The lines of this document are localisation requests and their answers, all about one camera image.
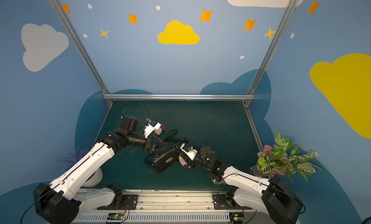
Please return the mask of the white red plush charm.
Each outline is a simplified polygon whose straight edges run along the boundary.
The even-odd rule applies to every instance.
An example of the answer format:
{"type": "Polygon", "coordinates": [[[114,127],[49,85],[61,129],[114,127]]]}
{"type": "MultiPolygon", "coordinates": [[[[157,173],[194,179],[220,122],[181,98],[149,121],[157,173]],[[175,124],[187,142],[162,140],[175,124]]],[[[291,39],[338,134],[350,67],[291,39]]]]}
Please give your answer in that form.
{"type": "Polygon", "coordinates": [[[162,133],[162,131],[164,131],[164,130],[165,130],[165,126],[163,124],[161,124],[160,127],[156,128],[154,130],[154,134],[156,136],[159,136],[162,133]]]}

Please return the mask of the penguin plush with straw hat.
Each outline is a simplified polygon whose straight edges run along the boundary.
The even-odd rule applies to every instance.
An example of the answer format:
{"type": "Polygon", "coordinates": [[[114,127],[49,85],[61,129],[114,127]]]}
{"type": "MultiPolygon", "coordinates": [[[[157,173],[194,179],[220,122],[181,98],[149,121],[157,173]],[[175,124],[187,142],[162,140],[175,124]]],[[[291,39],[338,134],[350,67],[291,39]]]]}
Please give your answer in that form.
{"type": "Polygon", "coordinates": [[[189,164],[184,160],[184,158],[181,155],[178,157],[178,159],[182,167],[189,168],[189,164]]]}

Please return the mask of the black crocodile leather handbag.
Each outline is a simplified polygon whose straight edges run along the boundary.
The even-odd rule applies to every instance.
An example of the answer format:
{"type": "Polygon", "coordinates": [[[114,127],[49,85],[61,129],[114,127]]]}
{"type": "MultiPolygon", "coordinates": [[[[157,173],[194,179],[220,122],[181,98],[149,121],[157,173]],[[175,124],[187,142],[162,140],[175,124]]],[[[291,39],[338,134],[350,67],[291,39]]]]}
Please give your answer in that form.
{"type": "MultiPolygon", "coordinates": [[[[177,131],[177,129],[171,130],[165,140],[163,140],[163,142],[174,142],[180,144],[189,143],[188,138],[175,138],[174,136],[176,135],[177,131]]],[[[180,152],[180,146],[175,144],[167,151],[166,149],[162,149],[161,154],[149,154],[145,159],[145,164],[151,170],[154,170],[157,174],[160,174],[176,162],[180,155],[180,152]]]]}

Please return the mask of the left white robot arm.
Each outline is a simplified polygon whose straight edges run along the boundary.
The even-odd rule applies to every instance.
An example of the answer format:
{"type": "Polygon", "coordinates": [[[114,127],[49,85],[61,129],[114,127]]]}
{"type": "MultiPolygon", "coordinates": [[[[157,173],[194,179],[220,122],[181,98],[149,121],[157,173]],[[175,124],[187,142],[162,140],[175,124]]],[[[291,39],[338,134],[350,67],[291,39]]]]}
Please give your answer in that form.
{"type": "Polygon", "coordinates": [[[123,116],[119,127],[103,135],[68,171],[49,185],[39,184],[33,191],[36,214],[50,224],[70,224],[82,213],[111,205],[118,197],[118,192],[113,189],[103,188],[86,195],[78,195],[77,192],[105,162],[125,147],[139,146],[150,154],[155,143],[162,142],[156,137],[156,133],[162,131],[160,122],[149,122],[143,134],[136,132],[138,122],[123,116]]]}

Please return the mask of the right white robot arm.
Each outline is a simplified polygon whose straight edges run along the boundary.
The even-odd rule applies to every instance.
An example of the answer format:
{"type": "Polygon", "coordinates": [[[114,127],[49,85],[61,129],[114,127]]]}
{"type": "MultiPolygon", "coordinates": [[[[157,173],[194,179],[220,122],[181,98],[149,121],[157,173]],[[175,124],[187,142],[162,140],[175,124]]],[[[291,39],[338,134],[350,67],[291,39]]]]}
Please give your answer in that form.
{"type": "Polygon", "coordinates": [[[209,146],[197,150],[182,144],[179,153],[187,166],[204,168],[214,183],[231,186],[231,199],[237,205],[268,214],[276,224],[298,222],[305,206],[279,177],[267,179],[242,172],[220,161],[209,146]]]}

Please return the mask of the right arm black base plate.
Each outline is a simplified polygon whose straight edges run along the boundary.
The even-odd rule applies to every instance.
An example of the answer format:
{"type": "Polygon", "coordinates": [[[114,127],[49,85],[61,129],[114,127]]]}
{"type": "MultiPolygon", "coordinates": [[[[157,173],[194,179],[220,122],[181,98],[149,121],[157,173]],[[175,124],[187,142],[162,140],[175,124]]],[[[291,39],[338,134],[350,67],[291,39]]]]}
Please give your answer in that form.
{"type": "Polygon", "coordinates": [[[226,194],[212,193],[213,205],[215,210],[251,210],[250,207],[238,205],[231,196],[226,194]]]}

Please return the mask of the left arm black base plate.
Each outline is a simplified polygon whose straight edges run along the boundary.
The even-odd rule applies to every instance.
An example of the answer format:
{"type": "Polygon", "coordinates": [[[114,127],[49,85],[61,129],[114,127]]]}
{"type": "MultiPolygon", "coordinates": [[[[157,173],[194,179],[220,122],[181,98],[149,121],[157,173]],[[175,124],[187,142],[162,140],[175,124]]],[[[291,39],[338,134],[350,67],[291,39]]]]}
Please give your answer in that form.
{"type": "Polygon", "coordinates": [[[97,210],[136,210],[138,195],[123,194],[115,196],[112,204],[98,207],[97,210]]]}

